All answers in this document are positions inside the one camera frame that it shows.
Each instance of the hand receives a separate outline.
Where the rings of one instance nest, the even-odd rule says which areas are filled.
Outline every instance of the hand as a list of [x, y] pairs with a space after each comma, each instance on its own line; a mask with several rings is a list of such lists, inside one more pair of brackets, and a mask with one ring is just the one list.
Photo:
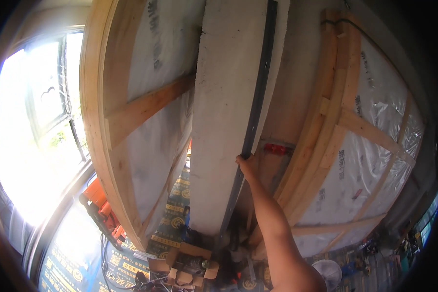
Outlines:
[[237, 155], [235, 163], [240, 166], [240, 170], [247, 181], [258, 177], [258, 163], [255, 155], [252, 154], [247, 160], [243, 159], [241, 155]]

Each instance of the curved wooden frame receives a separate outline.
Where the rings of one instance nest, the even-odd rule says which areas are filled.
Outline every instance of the curved wooden frame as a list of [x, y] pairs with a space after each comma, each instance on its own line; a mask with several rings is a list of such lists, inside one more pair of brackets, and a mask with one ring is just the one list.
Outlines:
[[178, 79], [127, 103], [134, 41], [145, 4], [146, 0], [94, 0], [85, 26], [80, 63], [81, 112], [89, 153], [112, 210], [139, 250], [147, 247], [145, 231], [160, 196], [141, 222], [126, 138], [192, 88], [195, 80], [194, 76]]
[[[374, 223], [376, 226], [384, 218], [385, 214], [370, 219], [361, 219], [381, 190], [397, 157], [411, 166], [409, 174], [415, 165], [415, 158], [409, 155], [401, 146], [411, 109], [411, 93], [409, 92], [408, 94], [403, 121], [396, 141], [353, 112], [355, 105], [354, 96], [357, 93], [360, 70], [361, 32], [355, 26], [344, 21], [350, 20], [352, 23], [357, 23], [351, 14], [345, 12], [338, 13], [336, 19], [339, 21], [333, 21], [332, 17], [334, 15], [334, 12], [328, 12], [327, 10], [322, 13], [323, 25], [335, 24], [337, 32], [337, 60], [334, 80], [326, 80], [326, 85], [332, 85], [331, 96], [328, 98], [322, 95], [318, 88], [315, 89], [315, 95], [305, 120], [302, 138], [298, 142], [296, 151], [292, 155], [291, 164], [286, 169], [286, 173], [274, 194], [274, 198], [283, 207], [289, 225], [295, 226], [317, 195], [333, 165], [348, 130], [387, 149], [391, 152], [391, 157], [374, 190], [351, 222], [292, 228], [292, 234], [299, 236], [340, 231], [339, 235], [324, 248], [323, 252], [330, 250], [352, 228]], [[323, 47], [320, 62], [328, 62], [328, 60], [324, 60], [324, 52]], [[320, 82], [324, 81], [321, 78], [324, 75], [324, 72], [322, 72], [323, 68], [324, 64], [320, 63], [316, 82], [316, 85], [320, 87], [323, 87]], [[324, 119], [322, 125], [319, 124], [319, 120], [314, 119], [318, 115]], [[261, 240], [261, 232], [259, 229], [256, 229], [250, 238], [250, 242], [251, 244], [256, 244]], [[255, 259], [262, 259], [266, 256], [266, 248], [263, 241], [259, 243], [253, 255]]]

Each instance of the cable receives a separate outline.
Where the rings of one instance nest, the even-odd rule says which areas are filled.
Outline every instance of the cable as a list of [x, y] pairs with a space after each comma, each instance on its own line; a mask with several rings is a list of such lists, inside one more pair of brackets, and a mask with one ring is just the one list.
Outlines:
[[[107, 285], [107, 289], [110, 292], [109, 282], [107, 281], [107, 277], [105, 276], [105, 270], [107, 269], [107, 246], [109, 245], [109, 241], [107, 238], [104, 240], [104, 233], [101, 233], [101, 270], [102, 270], [102, 276], [104, 277], [105, 284]], [[122, 287], [116, 287], [114, 283], [111, 283], [114, 288], [120, 289], [120, 290], [131, 290], [134, 287], [136, 287], [137, 284], [128, 287], [128, 288], [122, 288]]]

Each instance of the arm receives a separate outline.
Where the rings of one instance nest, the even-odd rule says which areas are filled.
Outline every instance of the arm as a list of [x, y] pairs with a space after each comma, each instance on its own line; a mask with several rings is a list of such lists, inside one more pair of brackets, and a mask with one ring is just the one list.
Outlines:
[[325, 292], [326, 284], [321, 275], [298, 252], [284, 212], [259, 181], [255, 157], [245, 160], [239, 155], [236, 162], [250, 184], [274, 291]]

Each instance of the cardboard box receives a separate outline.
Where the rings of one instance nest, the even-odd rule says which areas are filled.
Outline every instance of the cardboard box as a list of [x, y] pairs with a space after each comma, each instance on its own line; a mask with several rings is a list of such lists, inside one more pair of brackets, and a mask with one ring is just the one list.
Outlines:
[[217, 262], [210, 262], [209, 268], [206, 269], [203, 277], [191, 275], [186, 272], [179, 272], [177, 269], [172, 268], [180, 252], [191, 256], [201, 256], [207, 260], [211, 258], [212, 254], [210, 250], [182, 242], [180, 248], [171, 248], [165, 259], [147, 259], [149, 269], [153, 272], [168, 272], [169, 277], [167, 278], [167, 283], [185, 289], [194, 289], [195, 286], [202, 287], [205, 278], [216, 278], [219, 270], [219, 263]]

